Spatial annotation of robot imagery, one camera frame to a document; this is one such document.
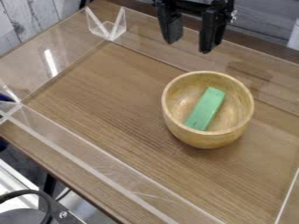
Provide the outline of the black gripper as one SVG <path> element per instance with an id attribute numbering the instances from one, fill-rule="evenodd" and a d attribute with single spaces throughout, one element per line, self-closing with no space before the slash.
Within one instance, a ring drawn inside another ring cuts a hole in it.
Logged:
<path id="1" fill-rule="evenodd" d="M 163 39 L 167 44 L 183 36 L 183 15 L 202 16 L 201 52 L 207 54 L 222 43 L 227 23 L 238 19 L 235 0 L 211 0 L 210 3 L 193 0 L 152 0 Z"/>

